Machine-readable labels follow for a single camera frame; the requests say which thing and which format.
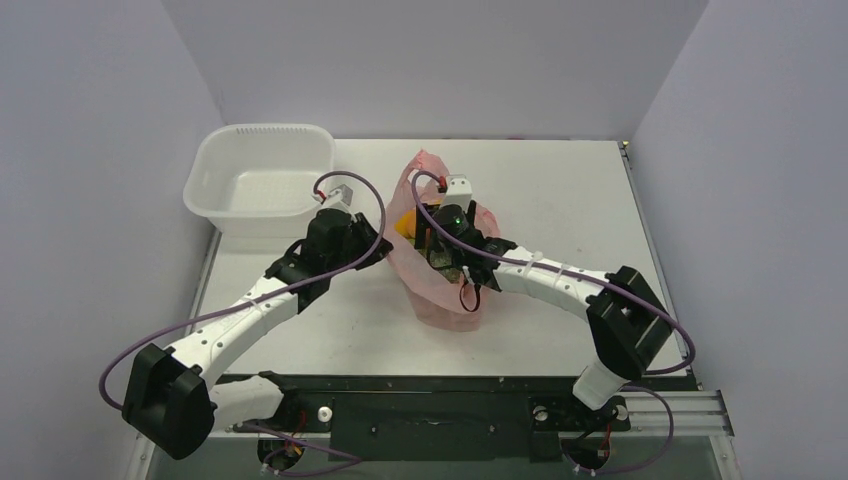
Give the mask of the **pink plastic bag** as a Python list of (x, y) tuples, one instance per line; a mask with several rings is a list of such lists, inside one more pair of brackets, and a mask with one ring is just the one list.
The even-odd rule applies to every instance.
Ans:
[(440, 203), (443, 195), (437, 191), (431, 178), (412, 181), (419, 170), (428, 171), (438, 177), (450, 174), (440, 157), (419, 151), (404, 167), (396, 183), (393, 196), (386, 207), (387, 227), (384, 238), (393, 244), (388, 262), (404, 285), (412, 309), (419, 321), (432, 327), (455, 332), (474, 331), (491, 304), (494, 292), (483, 287), (479, 295), (470, 286), (462, 287), (442, 273), (432, 269), (412, 241), (399, 231), (414, 218), (415, 202), (413, 191), (417, 191), (423, 203)]

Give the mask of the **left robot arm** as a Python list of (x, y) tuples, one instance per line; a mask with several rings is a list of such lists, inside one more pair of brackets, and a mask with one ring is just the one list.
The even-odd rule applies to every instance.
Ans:
[(281, 323), (325, 294), (333, 277), (384, 260), (393, 245), (361, 214), (320, 209), (304, 238), (275, 260), (239, 301), (201, 319), (165, 348), (147, 342), (133, 359), (123, 419), (174, 460), (209, 435), (248, 420), (291, 427), (298, 402), (265, 374), (224, 385), (226, 370)]

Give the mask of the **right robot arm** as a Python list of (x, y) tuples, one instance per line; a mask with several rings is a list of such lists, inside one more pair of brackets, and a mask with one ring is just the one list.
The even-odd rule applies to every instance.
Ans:
[(652, 373), (671, 341), (674, 330), (662, 303), (632, 267), (603, 272), (549, 260), (484, 234), (458, 205), (427, 205), (418, 217), (419, 238), (447, 254), (475, 294), (486, 289), (525, 295), (587, 323), (595, 355), (563, 402), (566, 418), (578, 427), (598, 420), (625, 384)]

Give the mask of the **white plastic basin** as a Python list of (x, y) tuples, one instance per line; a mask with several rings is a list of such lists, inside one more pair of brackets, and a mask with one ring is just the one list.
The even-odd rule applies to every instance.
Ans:
[(335, 139), (315, 125), (228, 125), (198, 147), (183, 202), (227, 236), (292, 237), (314, 217), (312, 187), (334, 169), (335, 153)]

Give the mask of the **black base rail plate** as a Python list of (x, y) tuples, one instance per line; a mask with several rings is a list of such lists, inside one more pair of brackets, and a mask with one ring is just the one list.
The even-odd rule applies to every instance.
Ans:
[(277, 447), (291, 464), (327, 441), (329, 460), (490, 461), (532, 463), (610, 455), (611, 433), (634, 431), (637, 401), (653, 381), (617, 392), (596, 409), (572, 393), (570, 377), (315, 376), (258, 374), (283, 399), (258, 418), (287, 440)]

